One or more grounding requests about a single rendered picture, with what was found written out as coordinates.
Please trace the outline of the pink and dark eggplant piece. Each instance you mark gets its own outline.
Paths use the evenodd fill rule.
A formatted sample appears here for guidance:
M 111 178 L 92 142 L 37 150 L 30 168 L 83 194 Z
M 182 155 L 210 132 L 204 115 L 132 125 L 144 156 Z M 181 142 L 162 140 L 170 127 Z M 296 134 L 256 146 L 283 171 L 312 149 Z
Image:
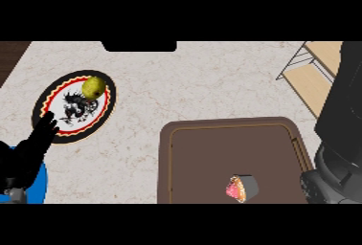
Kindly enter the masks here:
M 259 185 L 252 175 L 235 174 L 227 186 L 227 195 L 246 203 L 259 193 Z

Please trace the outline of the black rounded appliance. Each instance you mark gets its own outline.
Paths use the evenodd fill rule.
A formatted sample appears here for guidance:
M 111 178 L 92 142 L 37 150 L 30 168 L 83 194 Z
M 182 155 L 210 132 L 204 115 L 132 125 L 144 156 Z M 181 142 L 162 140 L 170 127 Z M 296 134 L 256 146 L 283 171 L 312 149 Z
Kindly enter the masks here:
M 176 41 L 104 41 L 110 52 L 173 52 L 178 49 Z

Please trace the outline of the yellow-green pear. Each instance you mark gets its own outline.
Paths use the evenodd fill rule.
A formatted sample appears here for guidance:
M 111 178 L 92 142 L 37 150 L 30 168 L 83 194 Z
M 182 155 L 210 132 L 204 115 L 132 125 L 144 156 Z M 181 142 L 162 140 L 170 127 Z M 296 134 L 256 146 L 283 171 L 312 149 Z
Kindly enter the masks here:
M 98 78 L 91 77 L 83 83 L 83 96 L 89 100 L 97 100 L 105 93 L 107 82 Z

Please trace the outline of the brown rectangular tray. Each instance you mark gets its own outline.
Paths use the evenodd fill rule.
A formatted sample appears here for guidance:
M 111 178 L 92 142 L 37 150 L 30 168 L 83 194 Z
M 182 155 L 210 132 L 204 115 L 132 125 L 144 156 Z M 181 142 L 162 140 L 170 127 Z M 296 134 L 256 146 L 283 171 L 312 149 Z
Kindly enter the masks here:
M 157 202 L 234 204 L 227 186 L 250 175 L 250 204 L 303 204 L 300 175 L 314 169 L 295 122 L 286 117 L 182 121 L 160 133 Z

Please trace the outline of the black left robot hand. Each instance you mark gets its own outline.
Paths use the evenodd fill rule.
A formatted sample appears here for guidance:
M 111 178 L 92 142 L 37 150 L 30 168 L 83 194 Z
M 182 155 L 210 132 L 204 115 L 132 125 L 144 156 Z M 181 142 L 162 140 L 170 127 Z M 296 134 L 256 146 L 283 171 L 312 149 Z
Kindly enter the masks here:
M 49 111 L 29 138 L 15 148 L 0 141 L 0 194 L 33 186 L 58 130 L 57 119 Z

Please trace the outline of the oval decorated black-rimmed plate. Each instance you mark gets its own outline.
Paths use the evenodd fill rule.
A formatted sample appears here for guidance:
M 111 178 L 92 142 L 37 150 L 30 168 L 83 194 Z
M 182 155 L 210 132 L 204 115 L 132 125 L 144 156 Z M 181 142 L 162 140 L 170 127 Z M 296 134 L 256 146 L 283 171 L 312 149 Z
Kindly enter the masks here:
M 105 83 L 102 96 L 89 101 L 83 95 L 83 83 L 91 77 Z M 111 77 L 95 70 L 80 70 L 63 76 L 48 87 L 33 108 L 32 123 L 51 111 L 60 131 L 54 143 L 71 144 L 86 139 L 102 127 L 116 109 L 116 83 Z

